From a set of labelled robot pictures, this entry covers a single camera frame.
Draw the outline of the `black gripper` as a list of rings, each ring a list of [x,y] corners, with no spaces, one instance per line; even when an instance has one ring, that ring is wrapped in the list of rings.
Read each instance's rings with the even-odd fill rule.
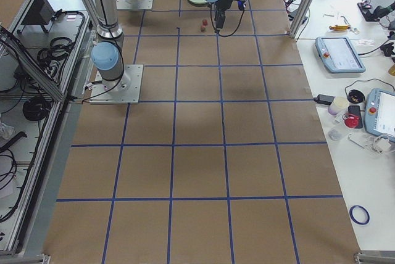
[[[225,23],[227,11],[234,0],[218,0],[215,2],[215,27],[216,29],[222,29]]]

